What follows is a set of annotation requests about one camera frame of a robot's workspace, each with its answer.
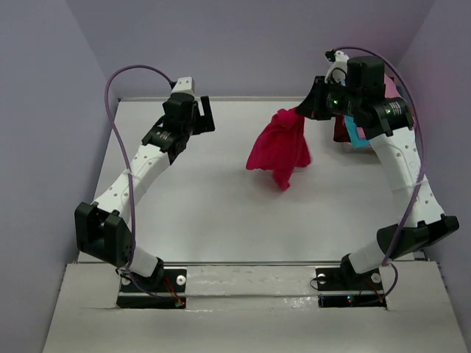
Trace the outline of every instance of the wall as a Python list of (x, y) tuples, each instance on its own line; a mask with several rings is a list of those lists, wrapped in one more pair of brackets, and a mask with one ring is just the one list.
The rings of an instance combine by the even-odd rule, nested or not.
[(63, 0), (1, 0), (0, 47), (0, 351), (36, 353), (105, 154), (105, 78)]
[[(145, 63), (193, 76), (201, 94), (301, 96), (326, 72), (323, 54), (334, 46), (398, 61), (433, 0), (67, 2), (105, 75)], [(148, 72), (124, 74), (115, 87), (120, 97), (168, 94)]]
[(427, 175), (461, 229), (429, 250), (442, 264), (450, 298), (471, 349), (471, 2), (437, 0), (399, 69), (417, 100)]

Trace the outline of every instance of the white table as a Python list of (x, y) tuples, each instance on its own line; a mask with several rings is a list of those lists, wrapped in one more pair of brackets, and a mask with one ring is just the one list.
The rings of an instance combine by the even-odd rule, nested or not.
[[(161, 101), (122, 101), (116, 123), (134, 155), (162, 116)], [(280, 192), (269, 172), (246, 171), (257, 136), (298, 101), (213, 101), (216, 131), (188, 148), (137, 206), (137, 242), (165, 261), (338, 261), (397, 222), (375, 155), (345, 153), (333, 122), (306, 121), (313, 162)], [(114, 135), (96, 195), (124, 170)], [(81, 254), (80, 262), (93, 262)]]
[(436, 264), (396, 265), (388, 310), (319, 309), (305, 266), (190, 267), (187, 310), (122, 310), (112, 266), (69, 265), (43, 353), (466, 353)]

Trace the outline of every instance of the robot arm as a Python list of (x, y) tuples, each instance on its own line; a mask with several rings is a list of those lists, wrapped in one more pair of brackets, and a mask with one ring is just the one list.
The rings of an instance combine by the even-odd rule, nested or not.
[(141, 281), (159, 282), (163, 261), (136, 246), (132, 263), (132, 234), (128, 174), (132, 174), (134, 205), (142, 199), (150, 185), (183, 152), (192, 135), (215, 130), (209, 98), (201, 97), (204, 115), (200, 115), (194, 99), (191, 77), (179, 79), (171, 95), (163, 103), (165, 115), (143, 137), (131, 161), (131, 171), (123, 171), (118, 179), (91, 204), (82, 202), (75, 210), (77, 246), (81, 252), (117, 268), (128, 265)]
[[(376, 57), (350, 59), (341, 51), (326, 53), (333, 62), (326, 76), (318, 76), (297, 112), (313, 120), (330, 120), (335, 115), (354, 118), (363, 128), (378, 155), (391, 188), (400, 220), (412, 197), (420, 169), (414, 122), (402, 98), (386, 99), (384, 63)], [(340, 82), (345, 79), (345, 86)], [(381, 265), (393, 234), (393, 224), (378, 230), (365, 247), (346, 255), (341, 262), (344, 276), (354, 277)], [(458, 220), (445, 215), (424, 176), (417, 200), (401, 232), (391, 259), (419, 251), (458, 229)]]

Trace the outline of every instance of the red cloth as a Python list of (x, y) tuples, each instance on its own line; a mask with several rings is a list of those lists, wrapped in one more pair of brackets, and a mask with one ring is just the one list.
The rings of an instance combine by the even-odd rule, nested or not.
[(311, 164), (304, 138), (304, 117), (296, 108), (278, 110), (272, 121), (255, 141), (246, 168), (273, 171), (273, 179), (281, 190), (289, 188), (294, 168)]

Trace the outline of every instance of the purple cable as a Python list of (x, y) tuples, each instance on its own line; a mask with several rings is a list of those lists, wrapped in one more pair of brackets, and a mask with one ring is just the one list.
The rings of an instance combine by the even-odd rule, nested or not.
[(383, 259), (383, 266), (387, 266), (389, 262), (389, 258), (391, 257), (392, 252), (396, 249), (397, 244), (399, 243), (400, 237), (401, 237), (401, 231), (404, 228), (404, 224), (406, 224), (407, 218), (412, 212), (412, 208), (414, 207), (414, 203), (417, 199), (417, 196), (419, 195), (420, 191), (420, 186), (421, 186), (421, 181), (424, 179), (425, 175), (425, 147), (424, 147), (424, 141), (422, 137), (422, 131), (420, 129), (419, 125), (419, 115), (417, 112), (417, 109), (415, 107), (414, 99), (412, 98), (411, 92), (408, 89), (408, 86), (406, 84), (406, 81), (404, 78), (400, 75), (399, 71), (382, 55), (375, 53), (374, 51), (370, 51), (368, 49), (363, 49), (357, 46), (342, 46), (334, 49), (334, 51), (338, 50), (345, 50), (345, 49), (352, 49), (352, 50), (360, 50), (364, 51), (368, 54), (374, 55), (378, 58), (380, 58), (384, 63), (391, 69), (391, 71), (396, 75), (396, 77), (399, 79), (400, 83), (403, 85), (404, 90), (406, 91), (409, 100), (411, 101), (411, 106), (412, 109), (415, 112), (415, 124), (417, 128), (417, 134), (419, 135), (419, 140), (420, 140), (420, 147), (421, 149), (419, 150), (419, 156), (420, 156), (420, 169), (419, 169), (419, 175), (417, 176), (417, 183), (414, 187), (414, 191), (412, 192), (411, 199), (407, 205), (406, 211), (404, 212), (403, 217), (401, 218), (399, 224), (397, 225), (396, 231), (394, 232), (394, 236), (392, 237), (391, 245), (389, 245), (388, 251), (386, 252), (384, 259)]
[[(157, 74), (160, 74), (164, 79), (167, 80), (167, 82), (171, 85), (172, 84), (172, 81), (170, 80), (170, 78), (165, 75), (162, 71), (156, 69), (156, 68), (153, 68), (152, 66), (148, 66), (148, 65), (130, 65), (130, 66), (125, 66), (123, 68), (120, 68), (119, 70), (117, 70), (116, 72), (114, 72), (110, 78), (108, 79), (108, 81), (106, 82), (106, 86), (105, 86), (105, 109), (106, 109), (106, 115), (108, 117), (108, 120), (110, 121), (110, 124), (111, 124), (111, 129), (113, 130), (113, 132), (115, 133), (115, 136), (116, 136), (116, 140), (118, 140), (118, 144), (119, 144), (119, 148), (121, 149), (121, 153), (123, 154), (123, 158), (124, 158), (124, 164), (126, 165), (126, 169), (129, 171), (128, 175), (127, 175), (127, 178), (129, 180), (129, 189), (130, 189), (130, 213), (131, 213), (131, 238), (132, 238), (132, 243), (131, 243), (131, 251), (130, 251), (130, 258), (129, 258), (129, 261), (127, 262), (126, 264), (126, 269), (129, 270), (130, 269), (130, 264), (132, 263), (132, 260), (134, 259), (134, 251), (135, 251), (135, 200), (134, 200), (134, 183), (133, 183), (133, 180), (132, 180), (132, 174), (131, 174), (131, 163), (130, 163), (130, 159), (129, 157), (127, 156), (127, 152), (126, 152), (126, 147), (124, 146), (124, 142), (123, 142), (123, 139), (121, 138), (121, 134), (119, 133), (118, 131), (118, 127), (116, 126), (115, 124), (115, 116), (113, 116), (113, 114), (111, 113), (111, 109), (110, 109), (110, 86), (111, 86), (111, 82), (113, 82), (113, 80), (122, 72), (125, 72), (125, 71), (128, 71), (128, 70), (132, 70), (134, 68), (145, 68), (146, 70), (150, 70), (150, 71), (154, 71), (156, 72)], [(131, 279), (132, 283), (134, 284), (134, 286), (139, 289), (141, 292), (144, 292), (146, 294), (149, 294), (150, 296), (154, 296), (156, 298), (160, 298), (159, 296), (156, 296), (150, 292), (148, 292), (147, 290), (144, 290), (138, 283), (137, 281), (135, 280), (134, 276), (129, 273), (129, 278)]]

